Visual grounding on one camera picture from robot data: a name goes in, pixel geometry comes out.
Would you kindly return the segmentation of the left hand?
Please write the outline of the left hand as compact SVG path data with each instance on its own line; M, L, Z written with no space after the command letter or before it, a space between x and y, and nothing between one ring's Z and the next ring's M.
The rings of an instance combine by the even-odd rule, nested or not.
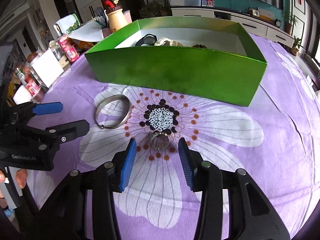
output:
M17 180L16 173L20 169L17 167L3 166L1 171L5 176L4 182L1 183L1 192L5 198L8 207L15 209L22 204L23 192Z

